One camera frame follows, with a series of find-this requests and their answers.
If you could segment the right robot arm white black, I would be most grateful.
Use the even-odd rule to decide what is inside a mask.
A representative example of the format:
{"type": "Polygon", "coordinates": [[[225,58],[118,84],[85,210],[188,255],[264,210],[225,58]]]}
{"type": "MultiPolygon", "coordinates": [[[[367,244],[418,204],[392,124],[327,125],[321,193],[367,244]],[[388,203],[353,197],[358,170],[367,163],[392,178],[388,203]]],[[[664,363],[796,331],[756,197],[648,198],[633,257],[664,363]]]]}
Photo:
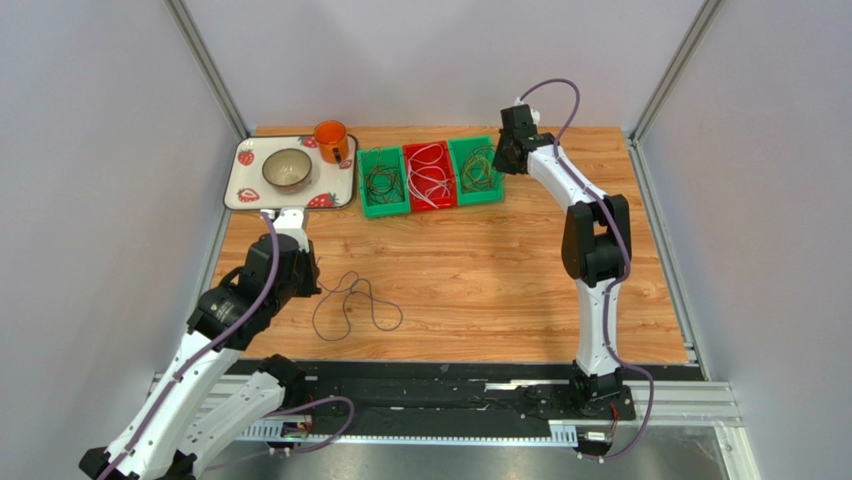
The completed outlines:
{"type": "Polygon", "coordinates": [[[622,195],[609,196],[569,160],[538,115],[521,102],[501,112],[492,165],[542,184],[565,213],[561,259],[578,293],[580,343],[573,362],[569,401],[592,416],[621,394],[623,367],[615,345],[617,297],[629,272],[630,210],[622,195]]]}

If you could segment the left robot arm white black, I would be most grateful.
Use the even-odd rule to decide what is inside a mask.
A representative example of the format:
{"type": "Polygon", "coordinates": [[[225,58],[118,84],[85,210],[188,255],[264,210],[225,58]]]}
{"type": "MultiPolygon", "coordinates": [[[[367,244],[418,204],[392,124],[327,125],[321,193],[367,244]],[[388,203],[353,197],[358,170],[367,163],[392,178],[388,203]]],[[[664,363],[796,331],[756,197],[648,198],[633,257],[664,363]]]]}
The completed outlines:
{"type": "Polygon", "coordinates": [[[173,361],[139,413],[109,445],[86,451],[80,470],[91,479],[198,479],[261,417],[303,405],[305,371],[275,354],[223,403],[199,412],[289,300],[319,293],[318,275],[305,232],[262,235],[244,265],[199,298],[173,361]]]}

